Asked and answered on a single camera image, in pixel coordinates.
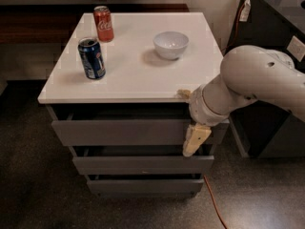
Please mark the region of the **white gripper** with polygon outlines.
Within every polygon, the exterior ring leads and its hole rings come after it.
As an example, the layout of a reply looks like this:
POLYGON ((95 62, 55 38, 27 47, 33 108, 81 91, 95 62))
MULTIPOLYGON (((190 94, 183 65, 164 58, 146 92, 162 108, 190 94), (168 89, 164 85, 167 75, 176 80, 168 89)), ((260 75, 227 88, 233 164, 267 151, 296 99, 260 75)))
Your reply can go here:
POLYGON ((216 114, 206 104, 203 97, 204 86, 196 90, 179 89, 177 95, 182 99, 189 99, 189 111, 196 124, 190 124, 183 143, 183 156, 192 156, 212 133, 210 127, 225 121, 227 114, 216 114))

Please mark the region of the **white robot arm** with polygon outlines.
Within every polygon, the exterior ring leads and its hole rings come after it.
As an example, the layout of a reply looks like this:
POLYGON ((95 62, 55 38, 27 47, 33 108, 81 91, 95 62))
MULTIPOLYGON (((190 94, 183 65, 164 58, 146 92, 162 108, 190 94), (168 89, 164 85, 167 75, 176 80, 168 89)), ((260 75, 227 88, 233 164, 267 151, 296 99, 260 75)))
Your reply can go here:
POLYGON ((257 46, 230 50, 221 61, 218 76, 192 92, 177 93, 189 104, 193 119, 183 144, 184 156, 192 156, 208 139, 212 127, 231 112, 258 100, 305 121, 305 73, 295 69, 288 54, 257 46))

